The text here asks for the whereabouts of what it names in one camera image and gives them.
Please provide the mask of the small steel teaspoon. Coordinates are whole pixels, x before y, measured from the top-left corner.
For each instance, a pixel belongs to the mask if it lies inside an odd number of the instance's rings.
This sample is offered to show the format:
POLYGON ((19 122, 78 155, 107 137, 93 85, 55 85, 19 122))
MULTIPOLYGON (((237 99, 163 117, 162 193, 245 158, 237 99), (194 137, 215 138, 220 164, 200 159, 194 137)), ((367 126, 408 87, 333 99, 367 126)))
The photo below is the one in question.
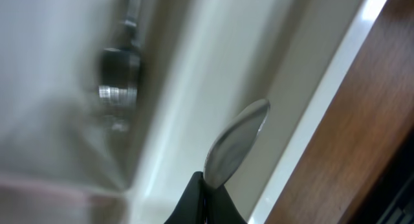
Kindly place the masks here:
POLYGON ((270 111, 270 102, 259 99, 246 106, 212 144, 204 162, 203 179, 210 190, 224 185, 253 148, 270 111))

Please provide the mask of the steel serrated tongs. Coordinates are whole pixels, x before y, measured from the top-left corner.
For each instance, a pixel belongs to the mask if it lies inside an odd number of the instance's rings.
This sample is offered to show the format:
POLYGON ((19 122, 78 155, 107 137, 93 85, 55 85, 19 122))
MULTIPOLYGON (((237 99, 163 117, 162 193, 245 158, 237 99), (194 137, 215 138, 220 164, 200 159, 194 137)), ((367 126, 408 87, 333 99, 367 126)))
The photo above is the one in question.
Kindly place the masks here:
POLYGON ((103 117, 112 131, 127 132, 136 110, 142 67, 138 20, 142 0, 126 0, 125 15, 100 56, 98 96, 103 117))

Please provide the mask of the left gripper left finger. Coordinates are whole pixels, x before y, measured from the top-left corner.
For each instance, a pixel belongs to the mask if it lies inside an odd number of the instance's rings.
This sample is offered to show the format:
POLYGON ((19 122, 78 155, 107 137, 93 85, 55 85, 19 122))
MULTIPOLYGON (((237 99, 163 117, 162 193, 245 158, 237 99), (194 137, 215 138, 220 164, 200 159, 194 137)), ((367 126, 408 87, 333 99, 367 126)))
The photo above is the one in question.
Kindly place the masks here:
POLYGON ((202 172, 195 172, 188 182, 179 202, 165 224, 204 223, 204 184, 202 172))

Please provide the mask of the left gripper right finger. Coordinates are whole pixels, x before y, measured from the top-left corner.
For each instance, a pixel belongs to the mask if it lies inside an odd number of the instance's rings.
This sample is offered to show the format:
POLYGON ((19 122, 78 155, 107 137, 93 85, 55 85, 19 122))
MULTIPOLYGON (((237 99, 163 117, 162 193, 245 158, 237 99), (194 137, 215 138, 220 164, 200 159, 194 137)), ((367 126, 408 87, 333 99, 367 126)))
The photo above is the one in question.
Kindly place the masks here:
POLYGON ((206 222, 208 224, 247 224, 236 209, 224 185, 205 192, 206 222))

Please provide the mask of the white plastic cutlery tray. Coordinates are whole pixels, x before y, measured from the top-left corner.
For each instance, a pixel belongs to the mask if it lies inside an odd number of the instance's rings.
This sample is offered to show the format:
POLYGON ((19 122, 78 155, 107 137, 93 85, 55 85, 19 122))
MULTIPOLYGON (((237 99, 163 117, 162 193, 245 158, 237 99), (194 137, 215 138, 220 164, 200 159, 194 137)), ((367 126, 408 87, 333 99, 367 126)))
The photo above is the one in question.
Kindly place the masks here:
POLYGON ((387 0, 142 0, 127 132, 98 96, 126 0, 1 0, 1 222, 163 223, 247 105, 270 111, 225 184, 264 223, 387 0))

